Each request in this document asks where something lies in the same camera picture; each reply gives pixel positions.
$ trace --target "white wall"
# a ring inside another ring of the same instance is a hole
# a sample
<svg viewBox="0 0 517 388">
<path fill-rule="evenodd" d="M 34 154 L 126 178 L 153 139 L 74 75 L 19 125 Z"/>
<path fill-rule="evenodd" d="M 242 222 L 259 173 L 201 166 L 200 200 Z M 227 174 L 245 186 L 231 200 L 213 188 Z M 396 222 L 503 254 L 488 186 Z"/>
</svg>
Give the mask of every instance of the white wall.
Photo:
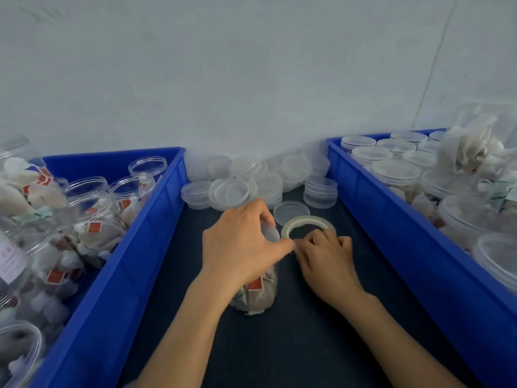
<svg viewBox="0 0 517 388">
<path fill-rule="evenodd" d="M 212 154 L 443 126 L 468 97 L 515 99 L 516 6 L 0 0 L 0 138 L 44 155 L 181 145 L 195 179 Z"/>
</svg>

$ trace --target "tape roll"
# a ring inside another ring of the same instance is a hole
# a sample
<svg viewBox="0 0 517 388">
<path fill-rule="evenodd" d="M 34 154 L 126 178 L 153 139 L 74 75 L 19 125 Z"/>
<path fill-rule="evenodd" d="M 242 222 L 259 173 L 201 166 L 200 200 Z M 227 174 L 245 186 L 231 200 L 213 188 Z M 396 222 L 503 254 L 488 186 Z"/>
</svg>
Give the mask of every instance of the tape roll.
<svg viewBox="0 0 517 388">
<path fill-rule="evenodd" d="M 314 215 L 303 215 L 291 219 L 284 225 L 284 227 L 282 228 L 282 238 L 289 238 L 289 234 L 294 228 L 302 227 L 306 224 L 313 224 L 315 226 L 320 227 L 322 230 L 326 230 L 329 228 L 333 230 L 334 234 L 336 233 L 336 229 L 334 228 L 332 223 L 330 223 L 326 219 Z"/>
</svg>

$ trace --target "table surface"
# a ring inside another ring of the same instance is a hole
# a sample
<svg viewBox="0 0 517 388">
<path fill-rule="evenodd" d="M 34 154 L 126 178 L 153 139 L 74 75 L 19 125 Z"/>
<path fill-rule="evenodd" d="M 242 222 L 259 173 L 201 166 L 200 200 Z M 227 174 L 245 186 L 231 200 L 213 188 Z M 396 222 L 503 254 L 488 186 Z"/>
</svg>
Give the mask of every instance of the table surface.
<svg viewBox="0 0 517 388">
<path fill-rule="evenodd" d="M 303 202 L 303 187 L 283 200 Z M 341 202 L 311 215 L 330 221 L 352 238 L 359 279 L 391 315 L 436 359 L 469 387 L 482 386 L 439 328 Z M 202 232 L 221 215 L 186 205 L 165 255 L 119 386 L 137 378 L 176 314 L 202 264 Z M 294 229 L 301 238 L 313 226 Z M 384 372 L 348 322 L 319 300 L 304 282 L 294 254 L 278 263 L 275 304 L 246 316 L 228 307 L 217 328 L 203 387 L 390 387 Z"/>
</svg>

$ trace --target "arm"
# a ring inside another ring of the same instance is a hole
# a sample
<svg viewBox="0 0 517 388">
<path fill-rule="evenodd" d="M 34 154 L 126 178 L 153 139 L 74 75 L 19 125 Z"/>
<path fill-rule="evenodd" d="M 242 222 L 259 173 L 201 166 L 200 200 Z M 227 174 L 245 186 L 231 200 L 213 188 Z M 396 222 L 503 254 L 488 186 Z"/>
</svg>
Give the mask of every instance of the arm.
<svg viewBox="0 0 517 388">
<path fill-rule="evenodd" d="M 420 346 L 364 291 L 352 259 L 352 240 L 326 230 L 296 240 L 303 277 L 316 295 L 340 312 L 359 333 L 394 388 L 464 385 Z"/>
<path fill-rule="evenodd" d="M 135 388 L 201 386 L 217 323 L 232 297 L 293 250 L 291 240 L 266 240 L 261 220 L 275 226 L 266 203 L 257 199 L 225 211 L 203 232 L 203 268 Z"/>
</svg>

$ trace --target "blue crate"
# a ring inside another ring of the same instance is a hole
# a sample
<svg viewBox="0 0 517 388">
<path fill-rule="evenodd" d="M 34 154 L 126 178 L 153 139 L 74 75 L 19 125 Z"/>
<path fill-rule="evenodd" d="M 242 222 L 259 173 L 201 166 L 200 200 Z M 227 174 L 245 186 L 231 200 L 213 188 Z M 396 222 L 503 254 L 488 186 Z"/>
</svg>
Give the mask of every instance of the blue crate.
<svg viewBox="0 0 517 388">
<path fill-rule="evenodd" d="M 487 388 L 514 387 L 517 297 L 347 155 L 340 137 L 327 144 L 340 199 L 447 339 Z"/>
<path fill-rule="evenodd" d="M 146 156 L 163 156 L 169 167 L 84 298 L 75 300 L 75 313 L 30 387 L 116 385 L 184 205 L 184 151 L 172 147 L 45 158 L 48 169 L 68 181 L 103 176 L 114 182 L 129 175 L 129 163 Z"/>
</svg>

